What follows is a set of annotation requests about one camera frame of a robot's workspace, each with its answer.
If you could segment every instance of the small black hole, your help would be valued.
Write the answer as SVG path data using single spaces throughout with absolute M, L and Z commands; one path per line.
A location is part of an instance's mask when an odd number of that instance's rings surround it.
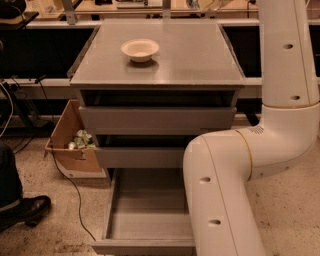
M 211 181 L 210 177 L 203 177 L 200 179 L 200 184 L 208 183 Z
M 285 45 L 283 46 L 283 48 L 286 49 L 286 50 L 290 50 L 290 49 L 293 48 L 293 44 L 285 44 Z
M 299 100 L 299 99 L 300 99 L 300 96 L 295 95 L 295 96 L 292 96 L 291 99 L 292 99 L 292 100 Z
M 210 227 L 216 227 L 221 224 L 221 220 L 209 220 Z

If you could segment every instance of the bowl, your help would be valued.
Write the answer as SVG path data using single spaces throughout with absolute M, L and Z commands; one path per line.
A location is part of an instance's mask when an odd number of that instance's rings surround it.
M 135 62 L 146 62 L 159 51 L 159 45 L 150 39 L 135 39 L 125 42 L 121 51 Z

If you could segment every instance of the open cardboard box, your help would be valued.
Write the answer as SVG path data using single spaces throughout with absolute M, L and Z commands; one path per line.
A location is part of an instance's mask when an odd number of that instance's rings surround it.
M 78 100 L 69 100 L 45 150 L 56 159 L 60 170 L 69 178 L 108 178 L 98 164 L 93 148 L 68 149 L 79 130 L 84 129 Z

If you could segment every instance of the black shoe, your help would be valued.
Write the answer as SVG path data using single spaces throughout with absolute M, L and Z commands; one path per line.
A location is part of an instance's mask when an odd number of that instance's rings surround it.
M 21 199 L 17 206 L 0 212 L 0 232 L 19 222 L 35 226 L 50 205 L 51 200 L 47 196 Z

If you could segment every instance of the concrete floor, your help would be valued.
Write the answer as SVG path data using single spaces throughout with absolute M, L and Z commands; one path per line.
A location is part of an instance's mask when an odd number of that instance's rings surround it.
M 6 141 L 13 147 L 20 140 Z M 51 212 L 35 228 L 17 224 L 0 233 L 0 256 L 96 255 L 90 246 L 92 238 L 80 225 L 77 191 L 57 171 L 52 156 L 44 157 L 46 141 L 34 139 L 16 159 L 25 197 L 49 195 Z M 311 154 L 291 171 L 247 184 L 268 256 L 320 255 L 319 155 L 317 141 Z M 75 182 L 82 196 L 83 223 L 100 240 L 108 184 L 103 179 Z

